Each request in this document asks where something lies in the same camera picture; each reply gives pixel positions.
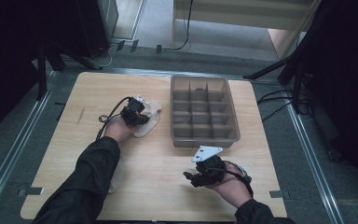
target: metal track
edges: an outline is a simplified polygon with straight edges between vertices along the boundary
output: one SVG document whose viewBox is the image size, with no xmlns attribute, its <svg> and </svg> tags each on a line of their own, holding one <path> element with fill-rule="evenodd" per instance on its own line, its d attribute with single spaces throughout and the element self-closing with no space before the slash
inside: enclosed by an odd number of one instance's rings
<svg viewBox="0 0 358 224">
<path fill-rule="evenodd" d="M 345 223 L 344 219 L 339 211 L 336 198 L 334 197 L 333 191 L 331 190 L 322 170 L 320 163 L 315 155 L 310 139 L 308 138 L 307 132 L 302 123 L 301 117 L 296 113 L 292 106 L 288 106 L 289 115 L 296 128 L 298 139 L 300 140 L 301 146 L 304 149 L 304 154 L 307 158 L 310 170 L 313 174 L 313 178 L 316 182 L 316 186 L 321 194 L 324 207 L 327 215 L 330 218 L 331 223 L 341 224 Z"/>
<path fill-rule="evenodd" d="M 38 102 L 35 103 L 34 108 L 32 109 L 30 115 L 28 116 L 28 119 L 25 121 L 24 125 L 20 130 L 20 133 L 18 134 L 16 140 L 14 141 L 9 152 L 7 153 L 7 156 L 2 162 L 2 165 L 0 167 L 0 193 L 2 192 L 8 178 L 10 177 L 10 174 L 13 171 L 14 166 L 19 160 L 22 150 L 24 149 L 24 146 L 27 143 L 29 136 L 34 130 L 34 126 L 36 125 L 40 115 L 42 114 L 46 106 L 46 102 L 48 101 L 48 98 L 51 95 L 51 91 L 53 89 L 53 86 L 55 85 L 58 74 L 59 72 L 52 72 L 49 75 L 48 91 L 42 97 L 42 99 L 40 99 Z"/>
</svg>

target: storage box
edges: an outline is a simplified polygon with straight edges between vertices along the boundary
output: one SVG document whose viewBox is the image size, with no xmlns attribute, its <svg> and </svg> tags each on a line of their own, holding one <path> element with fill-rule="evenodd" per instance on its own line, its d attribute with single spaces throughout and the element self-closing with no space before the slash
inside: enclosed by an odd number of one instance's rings
<svg viewBox="0 0 358 224">
<path fill-rule="evenodd" d="M 171 136 L 175 147 L 231 147 L 240 139 L 223 77 L 172 76 Z"/>
</svg>

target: person's left hand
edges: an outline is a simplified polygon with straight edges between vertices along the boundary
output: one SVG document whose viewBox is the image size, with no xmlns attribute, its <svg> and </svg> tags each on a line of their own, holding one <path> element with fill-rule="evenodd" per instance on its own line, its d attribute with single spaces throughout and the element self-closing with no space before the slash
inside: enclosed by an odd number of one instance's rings
<svg viewBox="0 0 358 224">
<path fill-rule="evenodd" d="M 115 139 L 118 143 L 124 142 L 138 127 L 128 126 L 123 118 L 110 120 L 106 124 L 104 136 Z"/>
</svg>

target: beige cloth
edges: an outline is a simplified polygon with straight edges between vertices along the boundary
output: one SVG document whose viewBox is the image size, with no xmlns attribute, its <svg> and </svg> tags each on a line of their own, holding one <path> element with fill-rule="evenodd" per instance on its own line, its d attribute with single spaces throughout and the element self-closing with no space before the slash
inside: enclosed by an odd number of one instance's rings
<svg viewBox="0 0 358 224">
<path fill-rule="evenodd" d="M 144 111 L 141 114 L 149 117 L 149 121 L 142 125 L 138 131 L 136 131 L 133 135 L 135 137 L 143 137 L 147 135 L 150 130 L 152 130 L 157 123 L 159 122 L 159 110 L 161 110 L 161 105 L 149 102 L 149 104 L 145 105 Z"/>
<path fill-rule="evenodd" d="M 145 109 L 141 114 L 148 116 L 149 121 L 133 134 L 135 137 L 143 137 L 147 135 L 150 130 L 152 130 L 157 125 L 159 122 L 159 110 L 161 110 L 161 105 L 159 104 L 149 102 L 147 105 L 145 105 Z M 114 193 L 120 186 L 124 175 L 124 166 L 125 162 L 123 155 L 120 155 L 120 160 L 118 161 L 115 173 L 113 174 L 112 180 L 110 181 L 108 193 Z"/>
</svg>

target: black sleeve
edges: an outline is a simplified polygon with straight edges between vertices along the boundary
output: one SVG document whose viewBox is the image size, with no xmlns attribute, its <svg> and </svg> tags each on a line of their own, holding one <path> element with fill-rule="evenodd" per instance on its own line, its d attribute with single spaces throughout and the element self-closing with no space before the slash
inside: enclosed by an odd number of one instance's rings
<svg viewBox="0 0 358 224">
<path fill-rule="evenodd" d="M 103 137 L 79 156 L 74 172 L 48 198 L 33 223 L 92 223 L 101 213 L 120 158 L 117 142 Z"/>
<path fill-rule="evenodd" d="M 241 205 L 235 213 L 235 217 L 239 224 L 275 223 L 274 216 L 269 207 L 253 199 Z"/>
</svg>

